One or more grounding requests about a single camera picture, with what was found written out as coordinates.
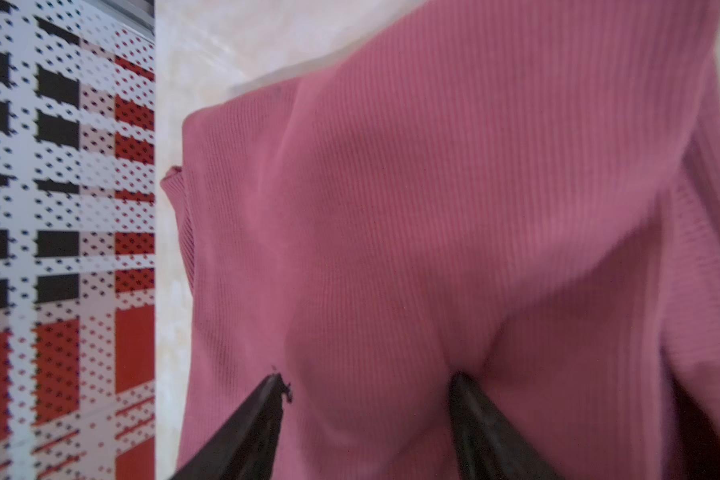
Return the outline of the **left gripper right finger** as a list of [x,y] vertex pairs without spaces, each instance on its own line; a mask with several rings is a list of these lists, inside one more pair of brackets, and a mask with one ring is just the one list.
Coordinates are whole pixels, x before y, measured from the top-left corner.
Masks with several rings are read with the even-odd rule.
[[472,377],[458,373],[451,378],[448,407],[460,479],[560,477]]

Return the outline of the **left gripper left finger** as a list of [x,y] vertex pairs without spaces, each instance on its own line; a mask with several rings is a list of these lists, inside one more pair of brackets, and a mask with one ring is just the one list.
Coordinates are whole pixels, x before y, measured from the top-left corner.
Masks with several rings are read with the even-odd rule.
[[282,376],[265,377],[173,480],[267,480],[273,475],[283,404],[291,390]]

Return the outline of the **maroon tank top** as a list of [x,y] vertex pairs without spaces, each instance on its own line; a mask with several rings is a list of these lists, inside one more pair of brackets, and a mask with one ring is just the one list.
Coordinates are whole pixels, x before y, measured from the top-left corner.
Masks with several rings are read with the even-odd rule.
[[191,114],[178,462],[261,382],[277,479],[455,479],[475,379],[566,479],[720,479],[720,1],[430,1]]

